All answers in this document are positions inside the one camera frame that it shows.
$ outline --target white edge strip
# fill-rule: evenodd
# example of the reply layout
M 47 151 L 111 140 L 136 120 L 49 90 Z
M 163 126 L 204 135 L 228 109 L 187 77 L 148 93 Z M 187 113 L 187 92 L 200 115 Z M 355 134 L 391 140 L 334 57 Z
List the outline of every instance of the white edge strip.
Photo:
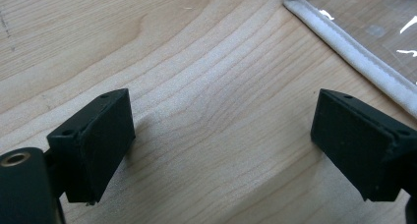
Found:
M 346 62 L 417 118 L 417 86 L 363 47 L 306 0 L 284 0 L 284 6 L 321 37 Z

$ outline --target clear plastic sheet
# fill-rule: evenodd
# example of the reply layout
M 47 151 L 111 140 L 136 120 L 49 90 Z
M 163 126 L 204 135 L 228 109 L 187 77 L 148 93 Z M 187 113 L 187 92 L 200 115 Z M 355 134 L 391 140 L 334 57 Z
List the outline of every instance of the clear plastic sheet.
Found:
M 417 117 L 417 0 L 284 0 L 284 5 Z

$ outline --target mounting hole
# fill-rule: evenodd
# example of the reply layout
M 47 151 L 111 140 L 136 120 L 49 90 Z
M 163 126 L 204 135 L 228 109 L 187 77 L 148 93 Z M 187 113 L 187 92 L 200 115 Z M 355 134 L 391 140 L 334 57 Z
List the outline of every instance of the mounting hole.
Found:
M 65 130 L 64 132 L 62 132 L 62 136 L 69 136 L 70 134 L 72 134 L 74 132 L 74 130 Z
M 30 153 L 28 152 L 19 152 L 14 153 L 1 161 L 1 166 L 3 167 L 13 167 L 18 164 L 21 164 L 28 160 L 30 157 Z
M 410 133 L 404 130 L 398 130 L 397 132 L 403 136 L 410 136 Z

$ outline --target wooden table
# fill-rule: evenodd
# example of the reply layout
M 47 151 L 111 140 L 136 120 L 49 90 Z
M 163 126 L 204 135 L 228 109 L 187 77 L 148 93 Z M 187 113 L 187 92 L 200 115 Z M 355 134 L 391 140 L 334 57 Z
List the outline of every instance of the wooden table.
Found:
M 320 88 L 416 128 L 282 0 L 0 0 L 0 153 L 130 90 L 137 139 L 68 223 L 404 223 L 310 141 Z

